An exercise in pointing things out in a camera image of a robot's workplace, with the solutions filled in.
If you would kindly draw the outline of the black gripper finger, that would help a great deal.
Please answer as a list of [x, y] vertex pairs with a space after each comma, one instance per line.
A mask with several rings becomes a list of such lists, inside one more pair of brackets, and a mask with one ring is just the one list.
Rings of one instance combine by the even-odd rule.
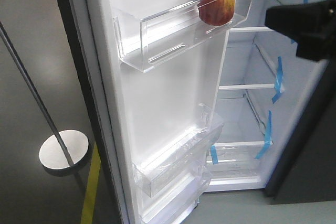
[[296, 42], [299, 58], [335, 60], [335, 0], [270, 7], [265, 26]]

